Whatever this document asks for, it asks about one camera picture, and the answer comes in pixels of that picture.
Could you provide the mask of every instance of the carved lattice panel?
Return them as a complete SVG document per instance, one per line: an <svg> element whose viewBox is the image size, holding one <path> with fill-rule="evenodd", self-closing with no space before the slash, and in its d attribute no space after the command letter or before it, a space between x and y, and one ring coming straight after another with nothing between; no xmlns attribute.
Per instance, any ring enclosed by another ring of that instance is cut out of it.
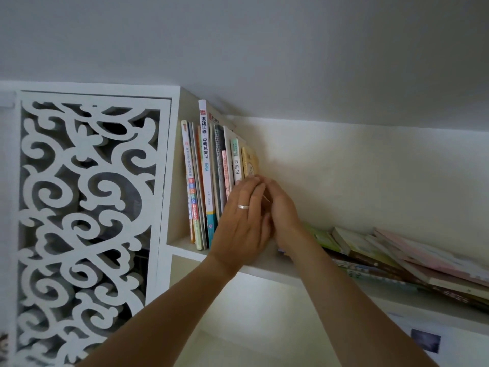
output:
<svg viewBox="0 0 489 367"><path fill-rule="evenodd" d="M18 365L72 365L143 308L134 255L159 239L169 115L166 99L22 94Z"/></svg>

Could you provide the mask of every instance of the photo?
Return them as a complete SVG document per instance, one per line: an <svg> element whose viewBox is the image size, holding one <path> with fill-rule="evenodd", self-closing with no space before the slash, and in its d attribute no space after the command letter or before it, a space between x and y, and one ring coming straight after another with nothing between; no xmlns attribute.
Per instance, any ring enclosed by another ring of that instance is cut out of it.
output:
<svg viewBox="0 0 489 367"><path fill-rule="evenodd" d="M441 336L431 334L429 332L419 331L415 328L411 329L411 338L425 351L438 353L440 349Z"/></svg>

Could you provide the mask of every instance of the hand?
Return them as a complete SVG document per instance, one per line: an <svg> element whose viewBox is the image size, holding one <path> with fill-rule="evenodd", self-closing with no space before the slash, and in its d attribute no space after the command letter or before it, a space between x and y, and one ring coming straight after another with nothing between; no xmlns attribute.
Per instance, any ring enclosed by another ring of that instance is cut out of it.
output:
<svg viewBox="0 0 489 367"><path fill-rule="evenodd" d="M247 177L233 188L219 219L208 256L217 260L231 276L251 263L270 239L271 216L269 212L262 216L261 208L265 189L260 178ZM249 209L238 208L238 204Z"/></svg>
<svg viewBox="0 0 489 367"><path fill-rule="evenodd" d="M287 251L289 242L294 241L294 233L303 231L294 201L275 180L260 176L260 181L266 185L265 197L272 202L270 210L277 243Z"/></svg>

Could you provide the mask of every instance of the forearm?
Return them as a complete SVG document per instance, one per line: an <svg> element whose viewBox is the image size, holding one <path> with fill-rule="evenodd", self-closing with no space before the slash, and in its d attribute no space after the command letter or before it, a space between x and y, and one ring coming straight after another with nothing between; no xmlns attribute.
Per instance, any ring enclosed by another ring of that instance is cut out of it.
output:
<svg viewBox="0 0 489 367"><path fill-rule="evenodd" d="M79 366L172 366L193 329L232 277L208 256Z"/></svg>
<svg viewBox="0 0 489 367"><path fill-rule="evenodd" d="M285 238L291 256L343 367L436 366L303 230Z"/></svg>

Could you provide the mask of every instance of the stacked book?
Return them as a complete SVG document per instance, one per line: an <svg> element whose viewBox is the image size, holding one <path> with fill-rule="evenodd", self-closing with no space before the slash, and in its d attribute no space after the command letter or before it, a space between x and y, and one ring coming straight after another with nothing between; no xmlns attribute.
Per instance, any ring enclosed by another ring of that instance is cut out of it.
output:
<svg viewBox="0 0 489 367"><path fill-rule="evenodd" d="M181 129L190 237L198 250L205 250L236 182L258 173L258 158L206 100L199 100L199 118L199 124L181 121Z"/></svg>
<svg viewBox="0 0 489 367"><path fill-rule="evenodd" d="M330 233L305 225L350 277L430 291L489 313L489 267L383 229L362 235L343 228Z"/></svg>

